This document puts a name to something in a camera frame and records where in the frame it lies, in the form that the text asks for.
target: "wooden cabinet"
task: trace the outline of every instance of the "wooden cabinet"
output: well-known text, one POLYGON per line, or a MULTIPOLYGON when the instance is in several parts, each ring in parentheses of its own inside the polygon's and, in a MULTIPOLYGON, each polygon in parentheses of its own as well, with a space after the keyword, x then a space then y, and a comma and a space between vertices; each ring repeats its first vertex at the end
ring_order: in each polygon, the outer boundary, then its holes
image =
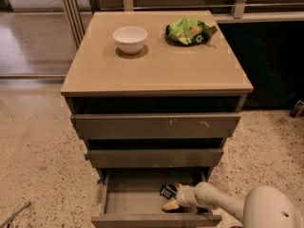
POLYGON ((159 189, 208 180, 253 88, 219 29, 209 45, 166 43, 165 26, 183 16, 217 25, 209 11, 96 12, 66 77, 61 93, 86 158, 106 173, 96 227, 220 221, 197 209, 165 214, 159 189), (148 31, 147 52, 122 56, 112 33, 134 25, 148 31))

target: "drawer front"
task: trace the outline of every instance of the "drawer front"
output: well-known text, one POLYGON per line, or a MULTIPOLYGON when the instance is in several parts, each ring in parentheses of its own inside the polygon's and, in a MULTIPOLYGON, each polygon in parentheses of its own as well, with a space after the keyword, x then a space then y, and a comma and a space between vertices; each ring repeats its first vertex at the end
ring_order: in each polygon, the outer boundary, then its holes
POLYGON ((228 138, 238 113, 206 114, 74 114, 71 121, 81 139, 228 138))
POLYGON ((216 166, 221 149, 91 150, 88 157, 96 168, 216 166))
POLYGON ((164 213, 164 183, 194 185, 203 180, 199 168, 109 169, 104 182, 101 214, 92 218, 96 228, 216 227, 221 216, 200 214, 196 207, 164 213))

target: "green chip bag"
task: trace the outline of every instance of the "green chip bag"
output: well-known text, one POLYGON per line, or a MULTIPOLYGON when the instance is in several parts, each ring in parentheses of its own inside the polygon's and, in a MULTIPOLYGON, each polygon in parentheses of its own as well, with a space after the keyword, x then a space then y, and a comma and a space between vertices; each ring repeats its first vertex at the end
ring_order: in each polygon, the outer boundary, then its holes
POLYGON ((208 27, 200 20, 185 17, 168 25, 165 36, 179 44, 192 46, 206 43, 217 31, 215 26, 208 27))

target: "terrazzo floor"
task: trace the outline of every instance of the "terrazzo floor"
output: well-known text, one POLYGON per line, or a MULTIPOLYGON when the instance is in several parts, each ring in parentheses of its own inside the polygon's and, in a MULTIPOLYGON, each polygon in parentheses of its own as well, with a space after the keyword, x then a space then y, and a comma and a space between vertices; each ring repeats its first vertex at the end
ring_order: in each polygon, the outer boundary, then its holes
MULTIPOLYGON (((85 161, 60 82, 0 82, 0 220, 26 201, 14 227, 94 227, 103 187, 85 161)), ((286 110, 242 111, 210 183, 246 197, 259 184, 285 193, 304 214, 304 118, 286 110)), ((239 222, 218 209, 218 227, 239 222)))

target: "cabinet top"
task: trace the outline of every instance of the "cabinet top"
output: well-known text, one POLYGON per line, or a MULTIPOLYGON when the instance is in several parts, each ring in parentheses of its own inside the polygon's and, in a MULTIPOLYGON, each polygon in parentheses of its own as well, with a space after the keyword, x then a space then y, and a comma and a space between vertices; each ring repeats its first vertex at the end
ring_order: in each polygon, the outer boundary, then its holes
POLYGON ((148 96, 248 93, 253 90, 209 11, 95 12, 62 86, 64 96, 148 96), (206 45, 177 47, 165 27, 182 17, 216 26, 206 45), (113 32, 144 28, 148 36, 137 55, 124 55, 113 32))

